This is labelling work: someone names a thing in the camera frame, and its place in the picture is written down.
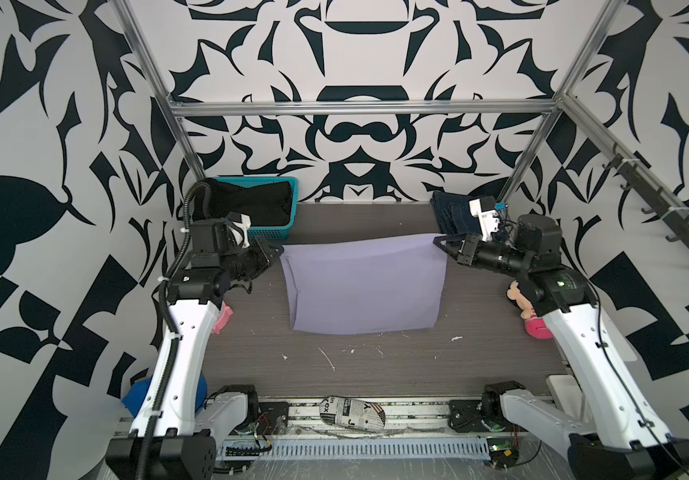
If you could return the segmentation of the lilac skirt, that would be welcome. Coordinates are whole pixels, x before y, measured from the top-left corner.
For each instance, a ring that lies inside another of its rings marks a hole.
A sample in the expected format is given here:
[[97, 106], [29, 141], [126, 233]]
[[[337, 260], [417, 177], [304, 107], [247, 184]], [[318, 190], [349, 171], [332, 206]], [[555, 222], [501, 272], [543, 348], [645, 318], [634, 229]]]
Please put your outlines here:
[[290, 327], [366, 335], [435, 326], [448, 257], [436, 235], [288, 245], [280, 256]]

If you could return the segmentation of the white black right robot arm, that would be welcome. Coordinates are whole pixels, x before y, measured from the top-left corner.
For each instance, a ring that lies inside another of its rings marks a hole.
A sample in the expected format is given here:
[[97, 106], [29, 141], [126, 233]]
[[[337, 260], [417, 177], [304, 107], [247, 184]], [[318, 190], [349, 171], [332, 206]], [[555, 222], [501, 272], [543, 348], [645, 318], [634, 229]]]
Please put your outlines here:
[[514, 278], [558, 342], [593, 414], [574, 418], [514, 383], [490, 386], [500, 416], [560, 453], [578, 479], [677, 479], [689, 475], [689, 440], [672, 436], [612, 340], [602, 300], [564, 265], [556, 220], [519, 217], [511, 241], [479, 234], [438, 236], [434, 244], [467, 267]]

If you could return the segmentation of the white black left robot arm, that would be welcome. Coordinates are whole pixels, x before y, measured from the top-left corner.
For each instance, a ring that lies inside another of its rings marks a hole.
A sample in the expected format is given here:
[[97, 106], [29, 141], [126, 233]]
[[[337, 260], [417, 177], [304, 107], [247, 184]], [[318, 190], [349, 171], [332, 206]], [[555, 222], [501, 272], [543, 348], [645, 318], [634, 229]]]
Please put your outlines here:
[[184, 196], [184, 243], [158, 280], [158, 311], [164, 337], [140, 410], [123, 438], [108, 444], [106, 465], [120, 479], [210, 479], [218, 473], [222, 442], [252, 421], [254, 403], [244, 390], [228, 388], [198, 403], [198, 384], [212, 328], [224, 296], [252, 282], [272, 266], [282, 247], [250, 238], [250, 217], [192, 217], [212, 187], [200, 181]]

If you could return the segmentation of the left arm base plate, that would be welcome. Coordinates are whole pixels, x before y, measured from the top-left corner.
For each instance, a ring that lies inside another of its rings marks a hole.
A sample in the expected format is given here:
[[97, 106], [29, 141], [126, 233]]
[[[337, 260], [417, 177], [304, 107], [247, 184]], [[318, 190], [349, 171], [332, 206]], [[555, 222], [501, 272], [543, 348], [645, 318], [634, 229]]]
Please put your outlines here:
[[281, 434], [288, 427], [290, 403], [286, 401], [261, 401], [254, 422], [256, 434], [262, 436]]

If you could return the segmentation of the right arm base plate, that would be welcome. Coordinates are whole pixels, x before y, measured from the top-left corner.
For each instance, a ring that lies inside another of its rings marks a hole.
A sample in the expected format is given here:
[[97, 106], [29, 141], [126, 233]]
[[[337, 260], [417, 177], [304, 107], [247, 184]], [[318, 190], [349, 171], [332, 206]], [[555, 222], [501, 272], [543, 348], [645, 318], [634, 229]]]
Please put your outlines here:
[[448, 426], [454, 432], [502, 432], [505, 429], [482, 400], [451, 400], [449, 409]]

